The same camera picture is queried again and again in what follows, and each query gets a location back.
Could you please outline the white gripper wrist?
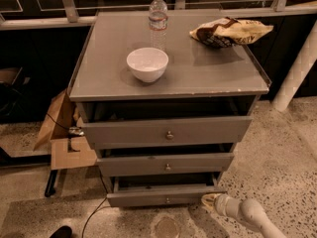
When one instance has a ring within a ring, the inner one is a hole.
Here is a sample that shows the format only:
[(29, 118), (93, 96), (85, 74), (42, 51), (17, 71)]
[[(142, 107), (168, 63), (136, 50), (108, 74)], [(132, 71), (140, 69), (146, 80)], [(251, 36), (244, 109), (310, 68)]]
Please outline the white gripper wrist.
[(201, 202), (208, 210), (216, 210), (221, 216), (243, 220), (241, 202), (228, 194), (207, 193), (201, 197)]

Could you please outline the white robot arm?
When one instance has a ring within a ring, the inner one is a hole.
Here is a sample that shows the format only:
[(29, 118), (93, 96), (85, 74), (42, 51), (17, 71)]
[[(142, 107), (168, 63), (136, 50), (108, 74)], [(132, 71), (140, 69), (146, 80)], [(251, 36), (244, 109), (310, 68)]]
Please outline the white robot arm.
[(201, 197), (209, 210), (235, 219), (246, 228), (260, 232), (264, 238), (287, 238), (268, 218), (262, 205), (255, 199), (238, 200), (226, 193), (209, 193)]

